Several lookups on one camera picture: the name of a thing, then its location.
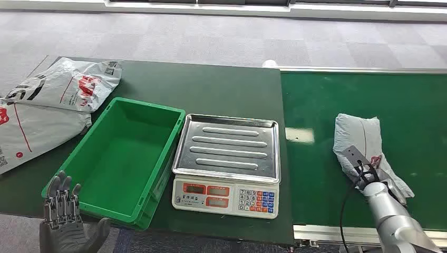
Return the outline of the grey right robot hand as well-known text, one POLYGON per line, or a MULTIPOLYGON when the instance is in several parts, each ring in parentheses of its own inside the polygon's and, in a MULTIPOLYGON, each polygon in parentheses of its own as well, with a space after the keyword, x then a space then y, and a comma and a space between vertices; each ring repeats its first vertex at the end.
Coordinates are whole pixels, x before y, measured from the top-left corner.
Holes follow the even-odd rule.
POLYGON ((406 198, 404 197, 400 189, 397 187, 394 180, 382 169, 379 169, 377 174, 380 179, 380 182, 387 186, 389 194, 393 198, 395 198, 401 205, 406 207, 407 206, 406 198))

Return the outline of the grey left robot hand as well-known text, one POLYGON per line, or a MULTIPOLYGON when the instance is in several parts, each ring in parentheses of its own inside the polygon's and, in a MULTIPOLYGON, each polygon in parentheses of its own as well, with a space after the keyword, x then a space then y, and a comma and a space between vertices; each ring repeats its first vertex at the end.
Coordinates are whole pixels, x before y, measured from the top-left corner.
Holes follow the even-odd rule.
POLYGON ((110 234, 111 220, 102 218, 95 233, 87 238, 80 215, 77 183, 65 171, 54 176, 44 195, 44 219, 39 227, 40 252, 98 252, 110 234))

